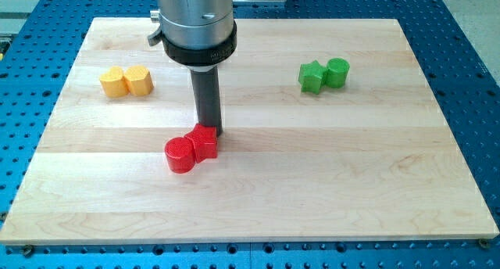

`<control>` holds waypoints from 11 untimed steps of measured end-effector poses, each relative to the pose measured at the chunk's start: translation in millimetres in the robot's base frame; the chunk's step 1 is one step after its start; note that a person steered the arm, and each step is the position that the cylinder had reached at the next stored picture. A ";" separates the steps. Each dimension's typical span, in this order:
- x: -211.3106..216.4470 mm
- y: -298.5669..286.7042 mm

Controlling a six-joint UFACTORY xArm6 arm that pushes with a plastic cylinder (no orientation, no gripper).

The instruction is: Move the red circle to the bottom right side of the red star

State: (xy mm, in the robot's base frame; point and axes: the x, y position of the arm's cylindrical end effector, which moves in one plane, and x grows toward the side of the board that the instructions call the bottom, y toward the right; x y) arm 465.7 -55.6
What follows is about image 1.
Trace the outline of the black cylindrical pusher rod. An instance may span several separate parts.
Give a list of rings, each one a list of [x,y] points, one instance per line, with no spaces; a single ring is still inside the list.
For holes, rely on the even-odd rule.
[[[191,70],[198,122],[205,127],[214,127],[216,135],[223,132],[220,105],[220,87],[218,69],[196,68]]]

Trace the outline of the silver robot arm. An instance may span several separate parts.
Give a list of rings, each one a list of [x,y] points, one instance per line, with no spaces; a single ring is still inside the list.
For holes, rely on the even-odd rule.
[[[191,72],[198,122],[223,132],[218,64],[237,48],[232,0],[157,0],[151,20],[159,27],[148,36],[151,46]]]

